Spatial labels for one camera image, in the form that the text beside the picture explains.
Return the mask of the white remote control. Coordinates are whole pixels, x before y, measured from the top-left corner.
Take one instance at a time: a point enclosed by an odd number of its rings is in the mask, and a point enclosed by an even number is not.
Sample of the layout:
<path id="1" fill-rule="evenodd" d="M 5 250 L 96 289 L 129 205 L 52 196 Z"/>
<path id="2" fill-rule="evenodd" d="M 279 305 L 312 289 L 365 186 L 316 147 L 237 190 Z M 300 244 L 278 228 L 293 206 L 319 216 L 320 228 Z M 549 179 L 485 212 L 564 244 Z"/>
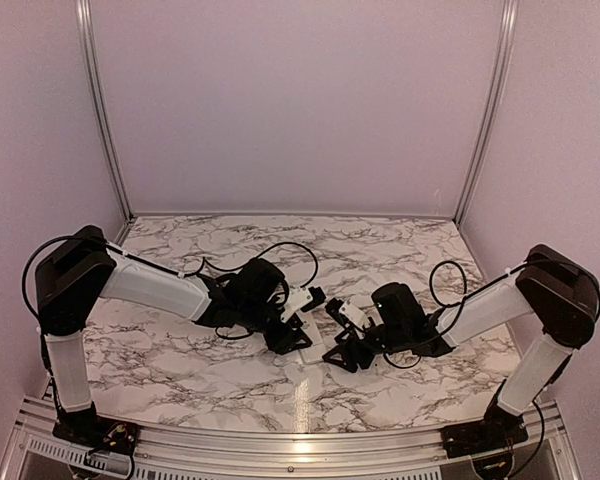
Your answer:
<path id="1" fill-rule="evenodd" d="M 298 312 L 297 316 L 302 321 L 302 331 L 311 340 L 309 347 L 300 350 L 302 362 L 305 365 L 322 363 L 327 349 L 313 315 L 310 312 Z"/>

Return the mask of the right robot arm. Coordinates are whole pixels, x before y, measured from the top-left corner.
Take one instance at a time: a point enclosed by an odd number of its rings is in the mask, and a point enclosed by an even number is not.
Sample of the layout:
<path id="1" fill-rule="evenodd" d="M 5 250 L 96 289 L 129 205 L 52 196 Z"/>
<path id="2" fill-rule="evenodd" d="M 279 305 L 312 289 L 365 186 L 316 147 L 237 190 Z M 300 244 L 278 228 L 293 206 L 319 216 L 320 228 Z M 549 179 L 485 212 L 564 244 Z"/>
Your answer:
<path id="1" fill-rule="evenodd" d="M 509 437 L 526 408 L 553 383 L 574 351 L 593 337 L 600 318 L 600 285 L 588 270 L 538 244 L 525 261 L 453 304 L 425 313 L 410 287 L 391 282 L 371 295 L 380 319 L 334 298 L 327 313 L 343 330 L 323 359 L 346 371 L 368 368 L 378 355 L 409 351 L 437 358 L 501 324 L 531 315 L 541 334 L 499 387 L 475 430 L 486 448 Z"/>

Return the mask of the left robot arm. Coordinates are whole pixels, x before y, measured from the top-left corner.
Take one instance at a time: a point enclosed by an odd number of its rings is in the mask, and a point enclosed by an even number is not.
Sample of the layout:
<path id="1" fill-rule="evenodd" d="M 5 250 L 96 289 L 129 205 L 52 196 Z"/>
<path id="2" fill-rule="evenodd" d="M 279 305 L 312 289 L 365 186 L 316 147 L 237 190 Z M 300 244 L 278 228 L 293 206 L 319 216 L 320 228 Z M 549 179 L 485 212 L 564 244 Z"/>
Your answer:
<path id="1" fill-rule="evenodd" d="M 300 316 L 325 301 L 311 282 L 291 287 L 262 255 L 215 276 L 179 272 L 128 253 L 94 225 L 39 246 L 23 268 L 21 294 L 38 322 L 58 422 L 86 445 L 99 444 L 107 432 L 92 399 L 83 344 L 98 300 L 147 306 L 214 330 L 260 333 L 280 355 L 312 346 Z"/>

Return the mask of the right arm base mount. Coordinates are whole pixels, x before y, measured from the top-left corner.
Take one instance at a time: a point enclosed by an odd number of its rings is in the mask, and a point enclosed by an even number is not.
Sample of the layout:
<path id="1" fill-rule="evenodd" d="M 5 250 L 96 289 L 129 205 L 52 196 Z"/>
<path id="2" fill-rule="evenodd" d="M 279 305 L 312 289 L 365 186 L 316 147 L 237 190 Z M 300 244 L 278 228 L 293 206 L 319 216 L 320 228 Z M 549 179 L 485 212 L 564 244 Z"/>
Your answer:
<path id="1" fill-rule="evenodd" d="M 529 435 L 521 415 L 506 412 L 493 400 L 481 420 L 443 427 L 441 437 L 447 456 L 458 458 L 512 447 Z"/>

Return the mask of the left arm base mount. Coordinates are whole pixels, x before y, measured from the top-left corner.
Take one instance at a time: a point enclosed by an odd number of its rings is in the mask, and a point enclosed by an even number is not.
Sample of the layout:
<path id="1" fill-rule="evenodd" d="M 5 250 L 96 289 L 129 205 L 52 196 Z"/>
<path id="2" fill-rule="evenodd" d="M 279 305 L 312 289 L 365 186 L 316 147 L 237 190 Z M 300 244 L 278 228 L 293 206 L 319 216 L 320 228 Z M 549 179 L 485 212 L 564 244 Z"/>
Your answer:
<path id="1" fill-rule="evenodd" d="M 113 452 L 132 455 L 136 448 L 138 424 L 100 416 L 95 404 L 87 409 L 67 412 L 57 410 L 53 436 L 89 448 L 90 453 Z"/>

